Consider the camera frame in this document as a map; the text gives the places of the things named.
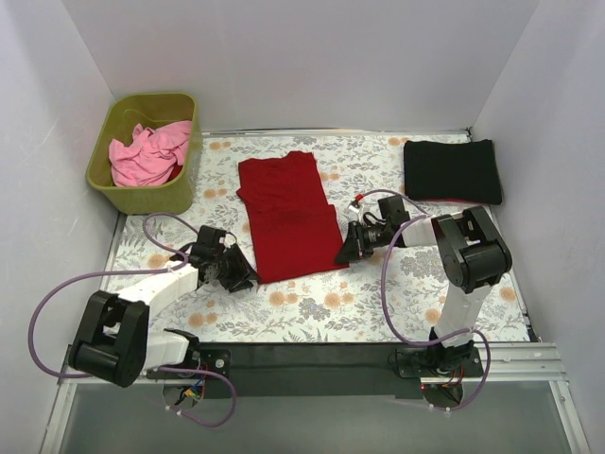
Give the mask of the red t shirt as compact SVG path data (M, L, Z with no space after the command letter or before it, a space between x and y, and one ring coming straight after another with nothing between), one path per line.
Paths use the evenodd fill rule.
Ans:
M237 195L247 210L257 272L263 284L347 267L335 206L325 196L312 153L250 158L238 164Z

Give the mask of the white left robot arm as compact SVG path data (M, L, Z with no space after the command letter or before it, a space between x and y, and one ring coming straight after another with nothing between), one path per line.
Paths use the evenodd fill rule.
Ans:
M260 277L230 233L199 228L197 239L173 252L160 270L116 293L98 290L85 306L68 365L82 373L130 386L139 375L169 366L182 378L201 365L199 338L180 329L152 331L152 318L207 283L230 293L248 290Z

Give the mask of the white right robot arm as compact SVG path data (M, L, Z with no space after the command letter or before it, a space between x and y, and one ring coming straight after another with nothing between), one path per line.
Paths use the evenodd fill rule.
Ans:
M347 235L336 255L337 264L368 259L385 247L381 268L380 298L383 315L392 334L424 355L424 367L437 375L450 375L471 359L476 320L492 287L512 266L510 249L486 209L473 206L452 215L412 217L406 197L393 191L378 201L380 216L364 213L360 194L349 209L357 214L348 223ZM406 338L393 324L387 304L387 270L392 250L435 246L449 281L446 300L429 340Z

